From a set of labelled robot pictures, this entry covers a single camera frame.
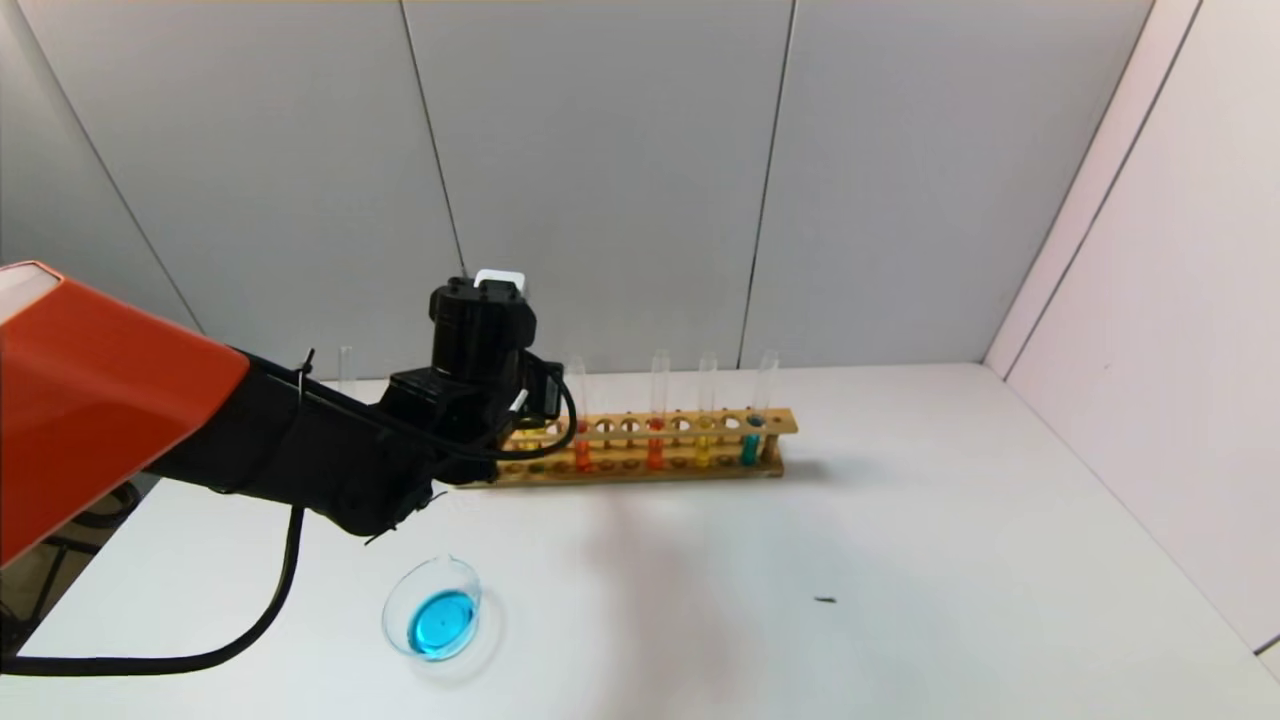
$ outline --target white wall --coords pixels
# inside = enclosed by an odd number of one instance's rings
[[[209,334],[320,377],[342,345],[430,363],[461,264],[399,5],[22,6]]]
[[[1148,6],[801,1],[744,361],[979,361]]]
[[[1252,647],[1280,633],[1277,68],[1280,3],[1203,4],[1009,378]]]
[[[115,192],[17,0],[0,0],[0,263],[44,260],[195,328]]]
[[[1007,377],[1102,208],[1201,0],[1156,0],[1071,190],[983,363]]]
[[[1271,674],[1276,676],[1276,680],[1280,680],[1280,646],[1263,652],[1262,664],[1267,666],[1267,670],[1271,670]]]
[[[594,370],[977,360],[1148,6],[20,1],[205,331],[321,377],[425,364],[461,259]]]

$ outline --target blue liquid in dish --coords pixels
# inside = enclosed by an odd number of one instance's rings
[[[428,660],[453,657],[471,642],[476,605],[458,591],[444,591],[422,603],[408,623],[408,646]]]

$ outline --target yellow liquid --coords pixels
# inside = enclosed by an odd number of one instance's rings
[[[716,427],[716,420],[710,418],[699,418],[698,429],[709,430]],[[700,437],[694,438],[694,465],[699,468],[709,468],[712,464],[712,438]]]

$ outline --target robotic arm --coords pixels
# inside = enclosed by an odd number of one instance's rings
[[[536,318],[517,283],[452,278],[429,311],[431,365],[393,374],[381,400],[365,405],[311,380],[310,356],[287,369],[38,263],[0,268],[0,566],[143,469],[294,507],[276,597],[259,625],[215,651],[225,656],[19,657],[3,670],[161,674],[221,662],[283,605],[303,509],[376,537],[426,507],[433,479],[490,482],[498,460],[572,442],[563,366],[529,351]],[[502,450],[513,429],[556,419],[562,398],[559,441]]]

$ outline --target red liquid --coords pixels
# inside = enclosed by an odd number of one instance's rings
[[[590,425],[586,420],[577,421],[577,432],[585,433]],[[591,443],[581,439],[573,443],[573,464],[577,465],[579,473],[591,471]]]
[[[649,419],[649,429],[650,430],[660,430],[666,425],[667,424],[662,420],[662,418],[650,418]],[[662,462],[662,438],[649,438],[649,460],[648,460],[648,465],[649,465],[650,470],[662,470],[662,466],[663,466],[663,462]]]

